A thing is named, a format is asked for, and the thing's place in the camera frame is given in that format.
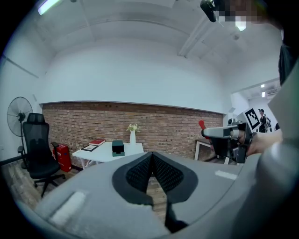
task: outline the fan stand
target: fan stand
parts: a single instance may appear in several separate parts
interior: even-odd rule
[[[24,141],[23,141],[23,126],[22,126],[22,122],[24,121],[25,118],[26,118],[26,115],[24,113],[20,112],[18,114],[18,120],[19,120],[20,125],[21,125],[21,139],[22,139],[23,148],[24,148]],[[21,163],[21,168],[22,169],[27,169],[27,166],[26,166],[26,164],[25,164],[24,161]]]

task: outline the wooden floor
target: wooden floor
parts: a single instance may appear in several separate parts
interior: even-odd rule
[[[211,162],[224,163],[224,160],[214,159]],[[11,193],[15,199],[23,201],[31,209],[34,210],[36,205],[41,201],[41,193],[43,190],[43,183],[38,183],[38,187],[34,187],[34,180],[29,176],[27,170],[21,168],[21,161],[16,161],[1,167],[4,178],[11,190]],[[70,172],[65,173],[58,171],[58,174],[65,174],[66,179],[58,178],[55,182],[58,185],[63,184],[66,180],[75,176],[80,171],[72,169]],[[49,184],[45,195],[55,189],[55,186]],[[153,198],[154,208],[153,211],[157,214],[159,219],[164,222],[166,215],[166,194],[163,192],[160,184],[156,178],[151,177],[148,184],[147,194]]]

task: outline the white sticker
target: white sticker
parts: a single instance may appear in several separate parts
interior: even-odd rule
[[[223,171],[220,171],[220,170],[215,171],[215,175],[219,176],[219,177],[228,178],[228,179],[231,179],[231,180],[236,180],[236,178],[238,177],[238,175],[236,175],[236,174],[230,174],[230,173],[223,172]]]

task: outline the table leg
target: table leg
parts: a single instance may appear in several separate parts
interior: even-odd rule
[[[82,164],[82,168],[84,170],[85,169],[84,159],[81,159],[81,164]]]
[[[194,160],[198,160],[198,155],[199,155],[199,142],[196,141],[196,149],[195,149],[195,157],[194,157]]]
[[[225,158],[224,164],[228,164],[229,163],[229,158]]]

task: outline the ceiling light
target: ceiling light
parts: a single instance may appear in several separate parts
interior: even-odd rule
[[[45,1],[39,8],[38,13],[43,15],[46,11],[48,11],[55,3],[59,2],[60,0],[47,0]]]
[[[241,21],[241,17],[235,17],[235,26],[239,28],[240,31],[244,31],[246,29],[246,22]]]

